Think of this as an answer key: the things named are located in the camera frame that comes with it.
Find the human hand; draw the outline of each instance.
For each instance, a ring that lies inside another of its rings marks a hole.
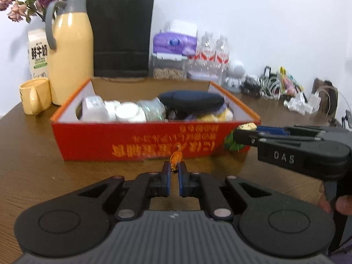
[[[327,213],[331,213],[333,210],[330,203],[326,200],[323,183],[321,183],[319,190],[323,194],[318,201],[318,206],[320,206]],[[335,208],[341,214],[352,215],[352,195],[339,197],[336,201]]]

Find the tissue pack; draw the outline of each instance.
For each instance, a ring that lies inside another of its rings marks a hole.
[[[153,52],[191,56],[196,54],[197,39],[177,33],[159,33],[154,36]]]

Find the yellow mug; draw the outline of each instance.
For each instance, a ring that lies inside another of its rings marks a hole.
[[[20,85],[20,95],[24,113],[38,115],[51,105],[49,79],[40,77]]]

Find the gray thermos handle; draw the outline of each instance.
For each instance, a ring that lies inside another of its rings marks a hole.
[[[52,50],[56,49],[56,40],[54,38],[54,35],[52,34],[52,16],[54,15],[54,10],[56,7],[65,7],[65,6],[66,6],[65,1],[52,1],[49,4],[48,8],[46,9],[45,34],[46,34],[46,39],[48,41],[48,45]]]

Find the orange wrapped candy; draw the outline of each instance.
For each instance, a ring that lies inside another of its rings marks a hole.
[[[178,149],[170,157],[171,171],[177,172],[177,165],[183,161],[183,154],[180,150],[180,146],[177,146]]]

